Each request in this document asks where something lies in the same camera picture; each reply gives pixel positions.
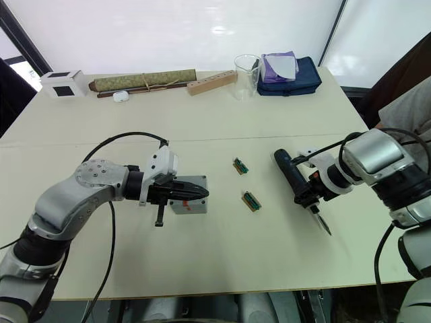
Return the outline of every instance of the white table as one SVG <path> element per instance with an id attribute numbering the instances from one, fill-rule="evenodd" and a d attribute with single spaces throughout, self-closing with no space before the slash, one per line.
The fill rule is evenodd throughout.
<path id="1" fill-rule="evenodd" d="M 213 73 L 198 73 L 198 77 Z M 147 131 L 168 140 L 261 138 L 345 134 L 363 130 L 341 88 L 326 68 L 322 84 L 307 96 L 257 95 L 239 102 L 229 87 L 190 97 L 185 88 L 112 98 L 51 99 L 39 93 L 4 134 L 0 145 L 99 143 L 125 131 Z"/>

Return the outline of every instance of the small white object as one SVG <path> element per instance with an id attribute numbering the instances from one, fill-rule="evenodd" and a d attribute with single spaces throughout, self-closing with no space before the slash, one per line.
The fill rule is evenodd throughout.
<path id="1" fill-rule="evenodd" d="M 88 92 L 88 80 L 81 71 L 49 72 L 40 82 L 52 98 L 86 96 Z"/>
<path id="2" fill-rule="evenodd" d="M 293 56 L 267 55 L 266 59 L 274 72 L 285 79 L 296 78 L 296 59 Z"/>
<path id="3" fill-rule="evenodd" d="M 118 91 L 114 93 L 114 101 L 115 102 L 124 102 L 129 99 L 129 93 L 127 91 Z"/>

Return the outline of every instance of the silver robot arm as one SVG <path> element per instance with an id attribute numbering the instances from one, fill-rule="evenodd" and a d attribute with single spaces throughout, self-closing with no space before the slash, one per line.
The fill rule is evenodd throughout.
<path id="1" fill-rule="evenodd" d="M 431 179 L 392 136 L 372 129 L 355 134 L 341 151 L 341 159 L 330 153 L 291 159 L 286 151 L 275 152 L 275 160 L 290 183 L 295 203 L 319 212 L 319 199 L 329 201 L 366 183 L 389 208 L 393 225 L 409 229 L 399 238 L 399 253 L 408 271 L 419 279 L 407 293 L 399 323 L 431 322 Z M 307 160 L 317 171 L 307 182 L 297 165 Z"/>
<path id="2" fill-rule="evenodd" d="M 200 199 L 209 193 L 173 180 L 178 159 L 167 146 L 148 160 L 145 172 L 103 159 L 82 163 L 68 179 L 38 199 L 18 242 L 0 263 L 0 322 L 27 323 L 41 318 L 53 296 L 63 257 L 73 238 L 103 203 L 124 198 L 159 205 L 168 199 Z M 156 226 L 163 226 L 162 219 Z"/>

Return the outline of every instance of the black cable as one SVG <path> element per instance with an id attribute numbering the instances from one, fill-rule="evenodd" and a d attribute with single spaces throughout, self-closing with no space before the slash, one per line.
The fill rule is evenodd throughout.
<path id="1" fill-rule="evenodd" d="M 96 302 L 99 298 L 100 293 L 103 290 L 103 287 L 106 284 L 106 281 L 108 280 L 108 276 L 110 273 L 110 270 L 112 268 L 112 262 L 114 261 L 114 250 L 115 250 L 115 209 L 114 209 L 114 205 L 111 201 L 108 202 L 109 206 L 110 206 L 110 211 L 112 213 L 112 242 L 111 242 L 111 246 L 110 246 L 110 256 L 109 256 L 109 264 L 108 264 L 108 268 L 106 270 L 105 273 L 105 277 L 103 278 L 103 282 L 99 287 L 99 290 L 97 291 L 96 295 L 94 296 L 90 306 L 87 309 L 86 314 L 84 315 L 84 317 L 82 318 L 81 323 L 85 323 L 87 322 L 87 319 L 89 318 L 90 314 L 92 313 L 93 307 L 96 305 Z"/>
<path id="2" fill-rule="evenodd" d="M 7 247 L 10 247 L 10 246 L 11 246 L 11 245 L 13 245 L 13 244 L 16 244 L 20 239 L 21 239 L 21 238 L 18 238 L 18 239 L 16 239 L 16 240 L 14 240 L 13 242 L 10 242 L 10 243 L 8 243 L 8 244 L 5 244 L 3 247 L 0 247 L 0 250 L 5 249 L 5 248 L 7 248 Z"/>
<path id="3" fill-rule="evenodd" d="M 428 145 L 426 144 L 426 142 L 419 137 L 417 134 L 411 132 L 411 131 L 407 131 L 404 129 L 398 129 L 398 128 L 382 128 L 379 129 L 380 131 L 383 131 L 385 133 L 391 132 L 393 131 L 394 133 L 402 133 L 404 135 L 407 135 L 409 137 L 414 138 L 425 150 L 426 153 L 426 157 L 428 159 L 428 170 L 427 170 L 427 174 L 431 175 L 431 151 L 430 148 L 428 147 Z"/>
<path id="4" fill-rule="evenodd" d="M 322 149 L 319 149 L 319 150 L 315 151 L 314 153 L 311 153 L 310 155 L 307 155 L 307 156 L 298 156 L 298 157 L 292 159 L 292 165 L 293 166 L 297 166 L 299 164 L 307 162 L 311 157 L 314 157 L 315 155 L 318 155 L 318 154 L 320 154 L 320 153 L 322 153 L 322 152 L 324 152 L 326 150 L 330 150 L 331 148 L 340 146 L 342 143 L 343 143 L 342 140 L 341 141 L 337 141 L 336 143 L 333 143 L 333 144 L 331 144 L 329 146 L 326 146 L 326 147 L 324 147 Z"/>
<path id="5" fill-rule="evenodd" d="M 389 316 L 388 316 L 388 311 L 386 308 L 385 296 L 383 295 L 382 282 L 380 281 L 378 262 L 380 260 L 380 255 L 382 253 L 383 246 L 385 245 L 385 243 L 386 243 L 389 235 L 391 234 L 393 228 L 394 228 L 394 225 L 391 223 L 391 225 L 387 228 L 385 234 L 383 235 L 382 239 L 378 243 L 376 254 L 374 256 L 374 276 L 376 277 L 378 308 L 380 309 L 380 314 L 382 316 L 382 320 L 384 323 L 388 322 Z"/>
<path id="6" fill-rule="evenodd" d="M 101 142 L 99 145 L 97 145 L 96 148 L 94 148 L 93 150 L 91 150 L 91 152 L 84 158 L 84 160 L 82 162 L 84 163 L 84 162 L 88 161 L 97 152 L 97 150 L 99 150 L 100 148 L 108 145 L 109 143 L 112 143 L 114 140 L 119 139 L 119 138 L 123 138 L 123 137 L 127 137 L 127 136 L 134 136 L 134 135 L 151 137 L 151 138 L 157 139 L 157 140 L 160 141 L 161 145 L 163 145 L 163 144 L 167 145 L 168 144 L 168 141 L 166 139 L 161 138 L 161 137 L 159 137 L 157 135 L 153 135 L 152 133 L 142 133 L 142 132 L 139 132 L 139 131 L 133 131 L 133 132 L 130 132 L 130 133 L 121 133 L 121 134 L 119 134 L 117 136 L 113 136 L 111 138 L 107 138 L 107 140 Z"/>
<path id="7" fill-rule="evenodd" d="M 70 247 L 68 247 L 68 249 L 66 249 L 65 252 L 65 257 L 63 258 L 63 261 L 61 262 L 61 266 L 59 269 L 59 272 L 57 273 L 57 278 L 59 279 L 61 274 L 63 273 L 65 267 L 66 267 L 66 262 L 67 262 L 67 258 L 69 258 L 69 251 L 70 251 Z"/>
<path id="8" fill-rule="evenodd" d="M 134 135 L 138 135 L 138 136 L 145 136 L 145 137 L 151 137 L 154 139 L 157 139 L 160 141 L 160 146 L 163 145 L 167 145 L 168 141 L 164 138 L 161 138 L 157 135 L 153 135 L 152 133 L 142 133 L 139 131 L 133 131 L 133 132 L 129 132 L 129 133 L 121 133 L 119 135 L 113 136 L 111 138 L 107 138 L 107 140 L 101 142 L 99 145 L 97 145 L 97 147 L 95 147 L 93 150 L 91 150 L 91 152 L 84 158 L 84 160 L 82 161 L 83 163 L 88 161 L 100 148 L 108 145 L 109 143 L 112 143 L 114 140 L 119 139 L 119 138 L 123 138 L 123 137 L 127 137 L 127 136 L 134 136 Z M 90 306 L 88 307 L 84 317 L 82 318 L 81 323 L 85 323 L 87 321 L 87 319 L 89 318 L 90 314 L 92 313 L 92 310 L 94 308 L 94 306 L 96 305 L 96 302 L 99 298 L 100 293 L 102 292 L 106 281 L 108 280 L 108 276 L 112 267 L 112 262 L 114 260 L 114 249 L 115 249 L 115 208 L 114 205 L 111 201 L 108 202 L 109 206 L 110 206 L 110 210 L 112 213 L 112 241 L 111 241 L 111 249 L 110 249 L 110 257 L 109 257 L 109 264 L 108 264 L 108 268 L 106 269 L 105 272 L 105 276 L 103 278 L 103 282 L 99 287 L 99 290 L 97 291 L 96 295 L 94 296 Z"/>
<path id="9" fill-rule="evenodd" d="M 361 178 L 353 175 L 352 172 L 349 171 L 348 167 L 345 165 L 345 162 L 343 161 L 343 148 L 348 141 L 353 140 L 355 138 L 358 138 L 362 134 L 363 133 L 350 133 L 350 134 L 348 134 L 347 137 L 344 138 L 344 140 L 342 141 L 341 146 L 339 148 L 339 152 L 338 152 L 339 167 L 341 167 L 343 172 L 345 172 L 346 174 L 349 174 L 350 177 L 352 177 L 354 180 L 361 180 Z"/>

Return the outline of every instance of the gray box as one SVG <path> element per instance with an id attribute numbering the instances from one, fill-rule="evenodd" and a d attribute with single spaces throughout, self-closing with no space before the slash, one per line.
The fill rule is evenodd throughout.
<path id="1" fill-rule="evenodd" d="M 177 176 L 176 180 L 190 182 L 207 188 L 207 176 Z M 207 213 L 208 198 L 193 201 L 169 201 L 172 210 L 176 214 L 203 214 Z"/>

